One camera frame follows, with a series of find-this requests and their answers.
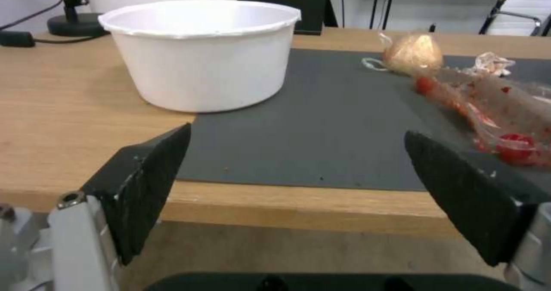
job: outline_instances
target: desk lamp base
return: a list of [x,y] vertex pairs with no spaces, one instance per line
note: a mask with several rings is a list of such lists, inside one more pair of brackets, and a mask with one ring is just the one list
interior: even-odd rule
[[108,34],[98,22],[100,14],[79,14],[76,21],[67,20],[67,16],[60,15],[48,20],[48,31],[55,36],[86,37],[103,36]]

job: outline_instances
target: plastic bowl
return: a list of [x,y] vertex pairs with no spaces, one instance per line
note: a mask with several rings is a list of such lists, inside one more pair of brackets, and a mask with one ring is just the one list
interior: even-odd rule
[[99,17],[140,95],[159,107],[225,111],[283,85],[300,10],[233,0],[163,1]]

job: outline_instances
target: black mat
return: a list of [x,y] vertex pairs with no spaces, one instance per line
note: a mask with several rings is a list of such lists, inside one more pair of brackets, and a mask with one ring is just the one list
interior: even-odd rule
[[[375,53],[292,50],[285,84],[245,109],[199,115],[178,179],[345,189],[423,190],[405,152],[406,130],[474,150],[456,113],[412,91],[412,80],[370,71]],[[468,67],[473,58],[447,57]],[[551,83],[551,63],[517,60],[515,79]],[[551,174],[520,169],[532,181]]]

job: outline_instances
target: black cable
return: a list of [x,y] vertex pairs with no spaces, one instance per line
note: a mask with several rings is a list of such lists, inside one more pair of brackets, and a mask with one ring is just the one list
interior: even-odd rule
[[22,23],[22,22],[25,22],[25,21],[27,21],[27,20],[30,20],[30,19],[34,18],[35,16],[37,16],[37,15],[43,14],[44,12],[50,11],[50,10],[54,9],[55,7],[61,5],[62,2],[63,2],[63,0],[59,0],[57,3],[51,5],[51,6],[45,8],[45,9],[43,9],[43,10],[40,10],[40,11],[38,11],[38,12],[35,12],[35,13],[31,14],[31,15],[28,15],[28,16],[26,16],[25,18],[21,18],[21,19],[15,21],[15,22],[11,22],[11,23],[9,23],[9,24],[2,25],[2,26],[0,26],[0,31],[5,30],[6,28],[11,28],[12,26],[15,26],[15,25],[17,25],[17,24],[20,24],[20,23]]
[[381,24],[382,24],[382,18],[384,17],[384,5],[386,5],[386,2],[388,0],[383,0],[382,1],[382,9],[381,9],[381,17],[379,18],[379,23],[377,24],[377,29],[380,29],[381,28]]
[[79,38],[79,39],[69,39],[69,40],[44,40],[44,39],[34,38],[34,41],[35,42],[40,42],[40,43],[64,44],[64,43],[77,43],[77,42],[88,41],[88,40],[92,40],[92,39],[99,38],[99,37],[102,37],[102,36],[103,35],[90,36],[90,37],[84,37],[84,38]]
[[341,14],[343,18],[343,28],[344,28],[344,0],[341,0]]

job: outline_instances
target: cherry tomato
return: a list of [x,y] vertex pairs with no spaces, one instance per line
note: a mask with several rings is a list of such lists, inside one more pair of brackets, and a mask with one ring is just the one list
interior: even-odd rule
[[434,83],[429,77],[419,77],[415,81],[415,89],[423,95],[427,95],[433,88]]
[[530,136],[510,133],[505,134],[500,138],[503,140],[514,140],[516,142],[526,143],[526,148],[524,149],[509,148],[503,145],[497,145],[496,149],[498,150],[498,156],[504,162],[512,164],[526,162],[526,160],[530,157],[534,150],[534,140]]

